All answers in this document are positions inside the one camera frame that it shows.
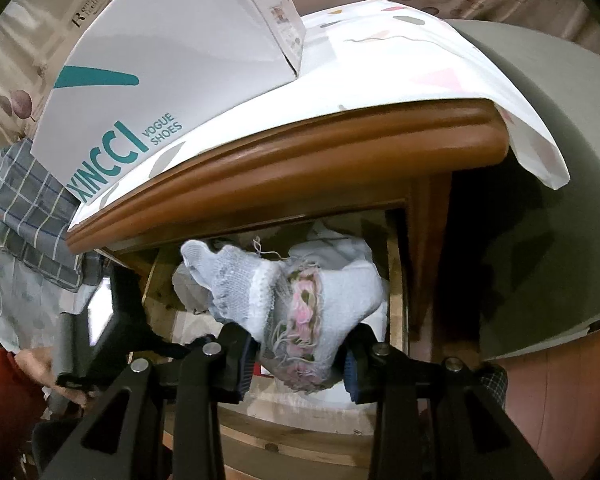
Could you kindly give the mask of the person left hand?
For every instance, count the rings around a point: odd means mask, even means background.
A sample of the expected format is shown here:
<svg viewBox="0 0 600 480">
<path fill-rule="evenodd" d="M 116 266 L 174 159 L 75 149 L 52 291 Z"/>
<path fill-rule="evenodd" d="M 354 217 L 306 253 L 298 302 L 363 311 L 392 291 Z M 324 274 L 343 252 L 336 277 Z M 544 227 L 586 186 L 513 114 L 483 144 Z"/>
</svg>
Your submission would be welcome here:
<svg viewBox="0 0 600 480">
<path fill-rule="evenodd" d="M 24 349 L 15 355 L 15 362 L 20 370 L 37 384 L 48 387 L 65 399 L 86 408 L 91 403 L 91 397 L 83 391 L 69 389 L 56 384 L 53 373 L 53 348 L 40 347 Z"/>
</svg>

